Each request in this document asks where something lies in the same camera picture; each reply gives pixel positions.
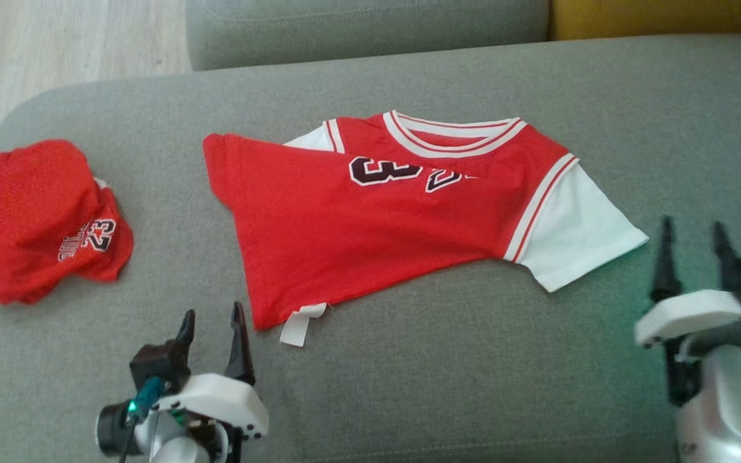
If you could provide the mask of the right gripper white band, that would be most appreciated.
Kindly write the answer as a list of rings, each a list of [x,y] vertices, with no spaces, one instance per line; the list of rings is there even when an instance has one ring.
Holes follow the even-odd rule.
[[[635,323],[634,340],[645,349],[663,346],[668,400],[674,406],[682,406],[700,390],[702,367],[690,354],[691,344],[700,333],[741,322],[741,302],[732,293],[739,283],[738,257],[722,222],[714,222],[712,237],[718,258],[718,281],[723,290],[681,294],[682,284],[673,258],[673,236],[672,218],[663,217],[650,291],[650,301],[655,305]]]

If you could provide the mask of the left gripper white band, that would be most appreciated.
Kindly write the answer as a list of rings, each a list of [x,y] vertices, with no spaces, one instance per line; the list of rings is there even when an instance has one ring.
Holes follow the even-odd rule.
[[[188,310],[174,338],[174,361],[187,374],[189,350],[194,342],[196,311]],[[176,414],[180,424],[211,422],[241,429],[251,439],[265,437],[270,430],[270,416],[255,390],[255,371],[244,308],[235,302],[230,316],[232,346],[228,365],[221,374],[191,376],[179,393],[163,396],[156,402],[158,412]]]

